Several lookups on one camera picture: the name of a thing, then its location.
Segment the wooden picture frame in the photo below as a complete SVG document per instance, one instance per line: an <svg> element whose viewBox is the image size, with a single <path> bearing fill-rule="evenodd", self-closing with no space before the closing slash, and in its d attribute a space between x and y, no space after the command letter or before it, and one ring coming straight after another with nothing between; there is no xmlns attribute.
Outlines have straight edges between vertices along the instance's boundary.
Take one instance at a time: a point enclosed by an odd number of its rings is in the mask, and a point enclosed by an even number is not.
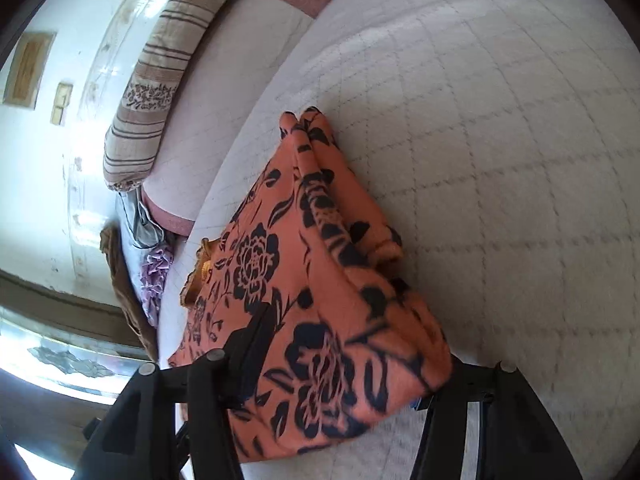
<svg viewBox="0 0 640 480"><path fill-rule="evenodd" d="M4 88L4 104L34 109L54 32L24 32L15 48Z"/></svg>

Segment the white fabric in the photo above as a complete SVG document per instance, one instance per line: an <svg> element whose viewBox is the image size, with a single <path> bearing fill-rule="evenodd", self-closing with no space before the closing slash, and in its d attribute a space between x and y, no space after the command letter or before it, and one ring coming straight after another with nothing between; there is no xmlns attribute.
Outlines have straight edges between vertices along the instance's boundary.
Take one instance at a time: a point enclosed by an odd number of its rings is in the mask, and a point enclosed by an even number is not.
<svg viewBox="0 0 640 480"><path fill-rule="evenodd" d="M244 120L313 19L281 0L235 0L203 38L143 187L195 220Z"/></svg>
<svg viewBox="0 0 640 480"><path fill-rule="evenodd" d="M161 328L199 240L220 234L274 152L279 115L311 104L404 238L404 276L452 350L515 361L584 478L612 478L640 437L640 54L606 4L333 0L220 167ZM178 342L161 334L161 354ZM421 429L404 412L245 473L406 479Z"/></svg>

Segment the grid pattern fabric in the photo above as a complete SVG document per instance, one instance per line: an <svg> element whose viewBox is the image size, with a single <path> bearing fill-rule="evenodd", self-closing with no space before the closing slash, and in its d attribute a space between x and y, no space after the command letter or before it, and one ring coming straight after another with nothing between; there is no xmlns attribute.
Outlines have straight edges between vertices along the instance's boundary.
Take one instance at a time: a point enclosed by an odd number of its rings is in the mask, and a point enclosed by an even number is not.
<svg viewBox="0 0 640 480"><path fill-rule="evenodd" d="M333 0L252 110L170 272L165 358L199 240L269 160L280 113L307 105L402 235L402 274L452 350L514 361L585 479L611 478L640 437L640 54L609 7ZM245 474L408 478L421 427L403 412Z"/></svg>

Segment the light switch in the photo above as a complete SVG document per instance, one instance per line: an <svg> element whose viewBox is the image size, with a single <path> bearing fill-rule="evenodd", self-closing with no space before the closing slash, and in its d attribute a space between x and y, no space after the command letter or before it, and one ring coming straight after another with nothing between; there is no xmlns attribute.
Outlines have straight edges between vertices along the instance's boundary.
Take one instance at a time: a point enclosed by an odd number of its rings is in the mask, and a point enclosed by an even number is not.
<svg viewBox="0 0 640 480"><path fill-rule="evenodd" d="M69 106L71 101L71 91L74 86L69 83L59 83L56 90L56 97L53 99L53 110L51 111L51 123L60 126L62 117L65 114L65 108Z"/></svg>

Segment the gray leaf decoration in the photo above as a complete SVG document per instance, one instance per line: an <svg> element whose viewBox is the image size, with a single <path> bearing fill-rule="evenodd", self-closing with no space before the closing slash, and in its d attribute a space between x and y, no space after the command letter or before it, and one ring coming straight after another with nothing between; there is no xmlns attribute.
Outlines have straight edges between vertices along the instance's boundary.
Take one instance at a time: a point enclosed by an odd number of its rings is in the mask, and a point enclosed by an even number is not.
<svg viewBox="0 0 640 480"><path fill-rule="evenodd" d="M29 348L29 353L46 365L54 365L64 374L79 373L85 377L98 378L115 375L111 370L89 359L78 359L68 350L54 352L44 346Z"/></svg>

